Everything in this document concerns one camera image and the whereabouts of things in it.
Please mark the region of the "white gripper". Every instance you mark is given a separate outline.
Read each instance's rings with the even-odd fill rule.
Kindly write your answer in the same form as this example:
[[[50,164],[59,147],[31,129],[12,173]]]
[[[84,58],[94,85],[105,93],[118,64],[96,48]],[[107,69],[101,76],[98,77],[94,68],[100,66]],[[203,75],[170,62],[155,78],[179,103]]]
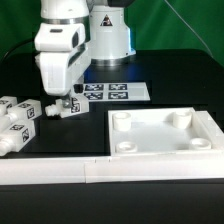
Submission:
[[[65,96],[74,84],[76,94],[83,92],[83,85],[76,83],[90,65],[90,52],[82,23],[42,23],[35,37],[35,48],[39,51],[36,60],[48,95]],[[63,97],[62,105],[70,108],[71,97]]]

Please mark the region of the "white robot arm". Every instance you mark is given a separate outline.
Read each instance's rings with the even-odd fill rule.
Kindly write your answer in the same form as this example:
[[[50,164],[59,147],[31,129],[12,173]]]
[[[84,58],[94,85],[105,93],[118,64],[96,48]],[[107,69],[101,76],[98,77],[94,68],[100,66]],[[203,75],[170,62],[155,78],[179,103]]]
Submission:
[[[90,65],[116,66],[136,54],[124,21],[124,9],[134,1],[41,0],[36,63],[45,92],[60,97],[64,108]]]

